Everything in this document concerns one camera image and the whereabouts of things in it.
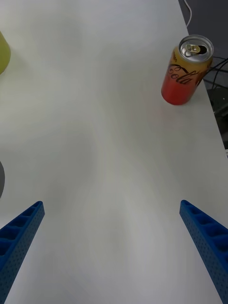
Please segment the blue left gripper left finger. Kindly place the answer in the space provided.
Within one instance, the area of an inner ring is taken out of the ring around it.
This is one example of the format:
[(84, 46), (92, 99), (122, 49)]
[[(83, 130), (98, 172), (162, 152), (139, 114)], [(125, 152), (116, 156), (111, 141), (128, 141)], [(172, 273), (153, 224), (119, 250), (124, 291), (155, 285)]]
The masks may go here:
[(0, 229), (0, 303), (10, 292), (33, 238), (45, 215), (38, 201)]

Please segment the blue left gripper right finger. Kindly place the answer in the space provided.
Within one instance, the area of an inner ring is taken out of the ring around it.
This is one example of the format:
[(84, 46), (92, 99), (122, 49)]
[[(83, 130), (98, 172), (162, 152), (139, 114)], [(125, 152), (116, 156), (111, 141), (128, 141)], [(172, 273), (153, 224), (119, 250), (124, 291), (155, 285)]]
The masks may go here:
[(228, 229), (186, 200), (180, 216), (221, 298), (228, 303)]

